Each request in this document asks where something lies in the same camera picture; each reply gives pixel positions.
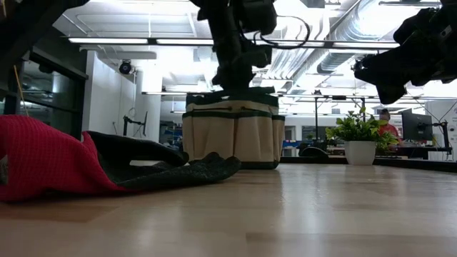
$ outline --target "table surface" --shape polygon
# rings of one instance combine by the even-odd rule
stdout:
[[[0,203],[2,256],[457,256],[457,176],[281,164],[224,183]]]

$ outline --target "red shirt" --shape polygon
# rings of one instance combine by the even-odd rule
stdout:
[[[384,134],[384,132],[389,132],[392,135],[396,136],[396,138],[398,138],[398,131],[397,131],[397,128],[395,126],[392,126],[390,124],[381,126],[379,128],[379,134],[382,135],[382,134]]]

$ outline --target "computer monitor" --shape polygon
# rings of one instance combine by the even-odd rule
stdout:
[[[431,116],[402,113],[403,139],[409,140],[433,140]]]

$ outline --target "person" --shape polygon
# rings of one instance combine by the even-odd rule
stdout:
[[[398,139],[398,145],[403,146],[403,142],[401,141],[401,138],[398,135],[397,128],[393,125],[390,125],[388,122],[391,120],[391,114],[388,112],[388,109],[383,109],[381,113],[379,114],[379,119],[387,121],[386,125],[382,125],[379,129],[379,134],[382,135],[385,132],[391,133]]]

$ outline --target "ceiling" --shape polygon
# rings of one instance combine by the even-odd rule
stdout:
[[[338,23],[357,0],[326,0],[325,9],[308,8],[300,0],[277,0],[275,8],[280,15],[304,19],[311,26],[310,39],[313,40],[392,41],[392,31],[418,9],[379,6],[379,1],[361,0],[359,6]],[[186,0],[92,0],[67,10],[54,27],[72,37],[211,38],[207,22],[196,20],[198,10]],[[270,38],[301,39],[305,34],[306,29],[298,20],[278,18],[278,26]],[[132,59],[132,64],[139,70],[145,69],[148,62],[160,64],[167,91],[218,89],[210,82],[218,64],[209,46],[81,47],[97,51],[100,58],[113,66],[118,66],[122,59]],[[275,50],[272,64],[258,71],[252,86],[275,86],[277,91],[304,95],[316,89],[323,94],[376,95],[373,85],[356,80],[351,71],[353,60],[363,54],[365,52],[357,51],[331,54],[320,49]],[[322,74],[320,68],[332,70]],[[292,87],[285,88],[288,81],[292,82]],[[432,88],[426,90],[426,87],[411,86],[408,90],[415,96],[443,94]],[[282,106],[286,110],[293,108],[298,100],[282,101]]]

